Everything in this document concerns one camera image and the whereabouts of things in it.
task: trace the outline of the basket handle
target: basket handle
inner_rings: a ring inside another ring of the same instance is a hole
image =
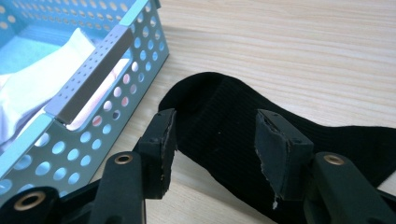
[[[132,30],[116,25],[44,110],[61,123],[70,124],[132,42]]]

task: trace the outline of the metal grommet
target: metal grommet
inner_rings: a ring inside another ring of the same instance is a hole
[[[114,162],[116,164],[123,165],[132,161],[132,158],[133,157],[131,155],[120,155],[114,160]]]
[[[323,158],[326,162],[331,163],[333,165],[343,165],[345,163],[341,158],[334,155],[326,155]]]
[[[46,193],[43,191],[30,192],[17,200],[14,204],[14,208],[17,211],[26,211],[42,203],[45,198]]]

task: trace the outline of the wood grain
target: wood grain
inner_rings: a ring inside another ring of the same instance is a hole
[[[171,54],[110,155],[133,148],[174,84],[204,71],[322,125],[396,128],[396,1],[161,3]],[[172,178],[148,223],[272,223],[180,152]],[[381,189],[396,194],[395,178]]]

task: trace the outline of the perforated hole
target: perforated hole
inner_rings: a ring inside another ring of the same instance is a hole
[[[160,39],[161,38],[161,31],[160,30],[156,30],[155,31],[155,38],[156,39]]]
[[[63,197],[64,195],[66,195],[67,194],[67,191],[66,190],[63,190],[63,191],[61,191],[61,192],[59,192],[59,197]]]
[[[87,166],[91,163],[91,156],[86,155],[81,159],[81,162],[79,163],[81,166]]]
[[[105,104],[103,105],[103,109],[105,111],[111,110],[112,107],[113,107],[113,104],[111,103],[111,101],[106,101]]]
[[[75,161],[76,158],[79,156],[79,150],[76,148],[73,148],[70,150],[70,152],[67,154],[67,159],[69,161]]]
[[[138,80],[139,82],[143,82],[143,81],[145,80],[145,74],[140,73],[139,76],[137,76],[137,80]]]
[[[163,51],[165,48],[165,44],[163,42],[160,43],[160,51]]]
[[[135,94],[136,91],[137,91],[137,87],[136,87],[135,84],[133,84],[133,85],[131,86],[130,92],[131,92],[131,94]]]
[[[46,11],[47,11],[46,8],[45,8],[44,6],[40,5],[39,7],[40,7],[40,9],[41,9],[42,12],[46,12]]]
[[[97,7],[96,2],[93,1],[93,0],[90,1],[90,5],[91,5],[91,7],[93,7],[93,8],[96,8],[96,7]]]
[[[122,82],[124,84],[128,84],[131,81],[131,76],[129,76],[129,74],[125,74],[125,76],[122,79]]]
[[[114,11],[117,10],[117,5],[114,2],[110,2],[109,5],[110,5],[110,8],[113,9]]]
[[[122,89],[120,87],[116,87],[116,89],[114,89],[113,94],[115,97],[120,97],[122,94]]]
[[[140,51],[140,60],[142,60],[142,61],[146,60],[146,51],[145,50]]]
[[[137,15],[137,22],[141,23],[143,22],[143,19],[145,19],[143,13],[139,13],[139,15]]]
[[[148,49],[153,49],[154,48],[154,42],[152,40],[148,41]]]
[[[0,180],[0,195],[7,193],[12,188],[12,181],[9,179]]]
[[[105,127],[103,127],[102,133],[108,134],[110,132],[111,132],[111,125],[110,124],[105,125]]]
[[[137,64],[137,62],[133,62],[132,63],[132,71],[137,72],[138,69],[139,69],[139,65]]]
[[[84,7],[87,7],[87,6],[88,6],[87,1],[85,1],[85,0],[80,0],[80,2],[81,2],[81,5],[82,5],[82,6],[84,6]]]
[[[93,150],[97,150],[97,149],[99,149],[99,147],[101,147],[102,146],[102,140],[100,140],[100,139],[96,139],[95,141],[93,141],[93,143],[92,143],[92,149]]]
[[[154,16],[151,17],[149,24],[154,27],[157,24],[157,18],[155,18]]]
[[[8,19],[8,21],[11,22],[11,23],[15,23],[15,21],[16,21],[16,19],[15,19],[14,16],[8,16],[7,19]]]
[[[21,187],[21,188],[18,190],[18,193],[21,193],[21,192],[23,192],[23,191],[26,191],[27,189],[32,189],[32,188],[34,188],[34,187],[35,187],[35,185],[33,185],[33,184],[24,185],[23,187]]]
[[[140,45],[141,45],[140,38],[137,37],[137,38],[134,40],[134,47],[138,49],[138,48],[140,48]]]
[[[35,168],[36,175],[46,175],[50,171],[50,163],[48,161],[41,162],[37,168]]]
[[[92,120],[92,126],[97,127],[97,126],[101,125],[102,120],[103,120],[102,116],[100,116],[100,115],[95,116],[95,118],[93,118],[93,120]]]
[[[113,119],[119,119],[120,118],[120,111],[116,110],[113,112]]]
[[[73,16],[77,16],[77,15],[78,15],[77,12],[76,12],[74,9],[70,9],[70,13],[71,13]]]
[[[4,21],[0,21],[0,28],[6,30],[8,28],[8,24],[6,24]]]
[[[129,99],[128,99],[128,97],[124,97],[124,98],[122,98],[122,101],[121,101],[121,105],[122,106],[127,106],[129,104]]]
[[[150,12],[150,11],[151,11],[151,3],[150,3],[150,2],[148,2],[148,3],[146,4],[145,10],[146,10],[147,12]]]
[[[66,148],[66,143],[63,141],[57,142],[53,147],[52,147],[52,153],[53,154],[60,154],[64,151]]]
[[[151,62],[146,63],[146,71],[151,70]]]
[[[32,157],[29,155],[24,155],[22,158],[15,164],[15,170],[23,170],[32,164]]]
[[[79,138],[79,141],[81,143],[87,143],[91,140],[91,133],[90,132],[85,132],[81,135],[81,137]]]
[[[122,11],[124,11],[124,12],[128,11],[128,7],[124,3],[121,3],[120,7],[121,7]]]
[[[102,9],[107,9],[107,5],[106,5],[106,3],[105,3],[104,1],[100,1],[100,2],[99,2],[99,6],[100,6]]]
[[[67,183],[69,183],[69,185],[74,185],[79,181],[79,173],[73,173],[72,175],[70,175],[69,179],[67,180]]]
[[[108,21],[113,21],[113,17],[109,14],[106,14],[106,18]]]
[[[43,133],[40,138],[35,142],[36,147],[43,147],[50,141],[50,135],[48,133]]]
[[[96,17],[99,19],[99,20],[103,20],[104,19],[104,17],[103,17],[103,15],[102,15],[102,13],[96,13]]]
[[[149,28],[145,26],[143,28],[143,37],[148,37],[149,36]]]
[[[157,59],[158,59],[158,53],[157,53],[157,51],[152,52],[152,60],[153,60],[153,61],[157,61]]]
[[[58,170],[55,171],[53,174],[53,179],[54,180],[61,180],[66,176],[67,170],[64,167],[59,168]]]

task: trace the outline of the black clamp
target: black clamp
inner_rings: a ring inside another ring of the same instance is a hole
[[[177,149],[174,109],[154,116],[133,151],[111,156],[102,179],[59,198],[57,189],[28,189],[0,209],[0,222],[146,223],[145,199],[161,199],[169,189]]]
[[[283,201],[303,201],[308,223],[396,223],[396,200],[373,188],[348,158],[314,144],[277,113],[259,110],[262,173]]]

